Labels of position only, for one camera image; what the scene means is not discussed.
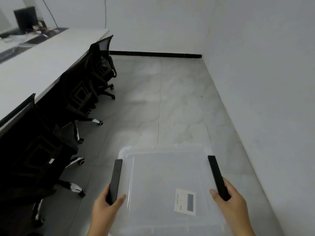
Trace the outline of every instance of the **white label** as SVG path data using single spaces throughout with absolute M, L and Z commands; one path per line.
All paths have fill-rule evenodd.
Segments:
M 176 189 L 174 211 L 196 215 L 196 193 L 189 190 Z

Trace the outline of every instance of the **marble tile floor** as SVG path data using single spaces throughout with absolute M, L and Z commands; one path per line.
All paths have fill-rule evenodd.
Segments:
M 245 197 L 257 236 L 282 235 L 246 152 L 202 59 L 113 56 L 116 100 L 100 96 L 91 117 L 99 127 L 79 122 L 82 166 L 61 179 L 86 190 L 81 199 L 58 188 L 42 205 L 45 236 L 85 236 L 94 200 L 111 180 L 114 160 L 124 146 L 170 143 L 210 145 L 223 176 Z M 232 235 L 228 228 L 218 235 Z

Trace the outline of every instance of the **storage box lid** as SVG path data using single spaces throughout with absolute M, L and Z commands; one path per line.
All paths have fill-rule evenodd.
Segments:
M 126 194 L 110 234 L 218 235 L 224 222 L 209 189 L 215 181 L 202 145 L 125 147 L 118 195 Z

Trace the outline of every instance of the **finger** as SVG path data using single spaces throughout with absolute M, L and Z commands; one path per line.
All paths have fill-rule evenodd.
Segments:
M 225 203 L 225 201 L 221 198 L 221 196 L 218 194 L 216 190 L 211 189 L 210 194 L 219 207 L 221 207 Z
M 108 191 L 109 191 L 109 187 L 110 187 L 111 184 L 108 184 L 107 186 L 105 186 L 105 188 L 102 190 L 102 192 L 100 193 L 100 196 L 99 198 L 101 199 L 105 199 L 107 194 L 108 194 Z
M 113 203 L 112 207 L 115 209 L 116 212 L 117 212 L 117 211 L 119 210 L 119 208 L 123 205 L 125 199 L 126 199 L 126 195 L 123 194 L 123 195 L 120 196 L 118 199 L 116 199 L 116 201 Z
M 231 196 L 233 196 L 234 194 L 238 194 L 237 189 L 226 178 L 223 177 L 223 181 L 227 188 L 227 191 Z

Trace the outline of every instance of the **cable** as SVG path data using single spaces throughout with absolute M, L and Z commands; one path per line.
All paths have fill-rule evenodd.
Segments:
M 107 11 L 106 11 L 106 0 L 105 0 L 105 29 L 106 29 L 106 22 L 107 22 Z
M 51 17 L 53 18 L 53 21 L 55 22 L 56 26 L 58 27 L 58 25 L 57 25 L 57 23 L 56 23 L 56 21 L 55 21 L 55 18 L 53 17 L 53 15 L 52 15 L 52 13 L 50 12 L 50 10 L 49 10 L 49 8 L 48 8 L 48 7 L 47 7 L 47 10 L 49 11 L 49 13 L 50 13 Z

